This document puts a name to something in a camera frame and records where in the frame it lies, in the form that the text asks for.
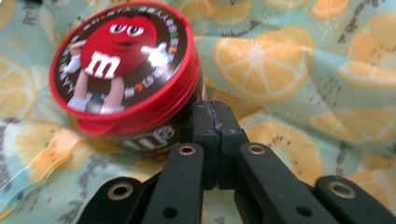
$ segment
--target fabric tablecloth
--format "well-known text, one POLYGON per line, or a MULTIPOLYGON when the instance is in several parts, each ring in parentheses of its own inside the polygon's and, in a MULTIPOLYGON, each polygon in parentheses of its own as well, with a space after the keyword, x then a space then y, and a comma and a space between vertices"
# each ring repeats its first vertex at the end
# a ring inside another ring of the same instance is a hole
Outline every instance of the fabric tablecloth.
MULTIPOLYGON (((108 180, 161 171, 79 133, 50 93, 67 34, 125 2, 0 1, 0 223, 76 223, 108 180)), ((250 141, 305 183, 344 176, 396 215, 396 1, 163 2, 191 23, 209 100, 250 141)), ((231 190, 205 191, 203 222, 242 223, 231 190)))

